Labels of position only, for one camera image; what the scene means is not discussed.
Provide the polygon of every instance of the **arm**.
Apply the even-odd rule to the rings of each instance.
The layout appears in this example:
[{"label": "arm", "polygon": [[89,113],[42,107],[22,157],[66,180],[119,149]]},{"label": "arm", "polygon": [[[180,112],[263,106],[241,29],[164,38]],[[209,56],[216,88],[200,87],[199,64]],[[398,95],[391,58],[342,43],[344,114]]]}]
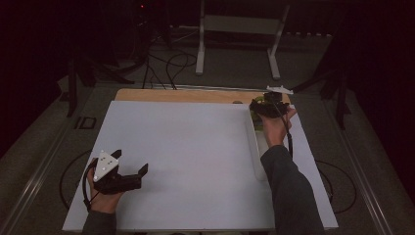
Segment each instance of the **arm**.
[{"label": "arm", "polygon": [[102,235],[115,235],[116,233],[116,215],[115,210],[118,205],[119,199],[123,193],[104,195],[98,193],[94,189],[94,182],[92,180],[94,170],[91,168],[88,171],[88,183],[91,190],[91,211],[86,218],[83,225],[82,234],[102,234]]},{"label": "arm", "polygon": [[[290,118],[296,113],[296,110],[288,109],[284,117],[289,128]],[[287,134],[283,121],[261,118],[269,147],[261,162],[271,187],[277,234],[324,234],[311,185],[283,146]]]}]

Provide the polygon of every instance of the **hand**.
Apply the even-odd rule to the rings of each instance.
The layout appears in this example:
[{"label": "hand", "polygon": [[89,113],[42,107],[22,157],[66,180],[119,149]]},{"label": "hand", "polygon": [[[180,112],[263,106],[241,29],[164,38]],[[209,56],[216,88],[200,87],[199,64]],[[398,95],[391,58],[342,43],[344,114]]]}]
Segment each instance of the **hand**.
[{"label": "hand", "polygon": [[287,135],[287,129],[282,121],[282,118],[286,121],[289,128],[291,128],[290,119],[297,113],[295,109],[288,107],[288,112],[283,117],[270,118],[260,116],[263,123],[263,134],[265,135],[266,143],[271,148],[275,145],[283,145],[285,136]]},{"label": "hand", "polygon": [[118,205],[119,199],[121,198],[123,192],[108,195],[99,193],[96,189],[94,189],[93,177],[94,169],[91,168],[87,174],[91,190],[91,210],[95,212],[115,213],[116,206]]}]

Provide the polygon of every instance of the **dark background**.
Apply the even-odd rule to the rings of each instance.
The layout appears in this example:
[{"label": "dark background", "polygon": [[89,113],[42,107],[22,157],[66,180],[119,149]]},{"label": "dark background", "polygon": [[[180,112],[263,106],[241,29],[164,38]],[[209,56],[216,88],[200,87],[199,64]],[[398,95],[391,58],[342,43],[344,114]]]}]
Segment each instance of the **dark background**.
[{"label": "dark background", "polygon": [[[117,1],[118,5],[111,8],[109,5],[114,2],[95,0],[72,1],[72,5],[51,0],[1,3],[0,156],[61,95],[57,80],[68,74],[68,36],[73,40],[80,38],[79,44],[95,58],[114,59],[116,51],[125,49],[115,43],[116,38],[126,30],[133,31],[128,19],[132,2]],[[335,36],[322,60],[323,69],[346,68],[348,88],[355,92],[415,201],[415,186],[411,182],[415,179],[415,21],[409,2],[298,2],[291,8],[285,32]],[[212,0],[207,8],[221,11],[223,6],[223,1]],[[199,1],[169,1],[170,23],[198,25],[199,8]],[[226,10],[232,14],[238,8]],[[263,17],[270,13],[257,10],[249,14]],[[102,40],[92,43],[94,38]],[[355,52],[351,56],[347,53],[350,48]]]}]

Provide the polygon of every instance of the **floor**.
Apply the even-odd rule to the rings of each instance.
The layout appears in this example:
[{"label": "floor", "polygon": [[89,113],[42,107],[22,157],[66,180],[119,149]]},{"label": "floor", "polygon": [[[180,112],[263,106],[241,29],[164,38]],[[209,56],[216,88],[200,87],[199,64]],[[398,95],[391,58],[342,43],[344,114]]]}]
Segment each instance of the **floor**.
[{"label": "floor", "polygon": [[[192,64],[198,34],[192,28],[177,29],[174,50],[161,40],[152,47],[144,86],[171,89],[170,75],[178,89],[290,88],[312,77],[330,43],[330,37],[283,36],[277,51],[282,78],[275,81],[265,52],[267,40],[208,34],[204,74],[197,76]],[[135,84],[125,85],[96,71],[95,87],[78,82],[79,104],[72,117],[67,117],[68,102],[57,100],[33,123],[0,162],[0,187],[6,189],[0,192],[1,234],[69,234],[62,231],[66,205],[70,205],[108,105],[119,88],[141,88],[145,75],[146,66],[127,72],[123,76]],[[345,116],[346,130],[341,130],[334,119],[336,97],[320,99],[323,84],[317,83],[291,100],[317,165],[327,177],[323,176],[326,190],[333,196],[340,227],[327,234],[415,234],[414,206],[353,92],[347,91],[351,114]],[[68,90],[66,77],[60,85]],[[93,128],[79,128],[79,118],[97,122]]]}]

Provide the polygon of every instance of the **white cardboard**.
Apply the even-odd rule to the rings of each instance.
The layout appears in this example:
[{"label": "white cardboard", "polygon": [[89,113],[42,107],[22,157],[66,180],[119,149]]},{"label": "white cardboard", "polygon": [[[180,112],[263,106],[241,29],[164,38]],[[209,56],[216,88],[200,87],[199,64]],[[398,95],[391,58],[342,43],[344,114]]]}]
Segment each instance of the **white cardboard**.
[{"label": "white cardboard", "polygon": [[[122,196],[117,229],[272,230],[271,192],[255,177],[248,113],[247,105],[113,101],[90,159],[121,149],[122,175],[149,164],[142,188]],[[338,227],[300,119],[292,123],[295,162],[304,161],[299,169],[313,187],[323,225]],[[82,229],[82,201],[78,187],[64,230]]]}]

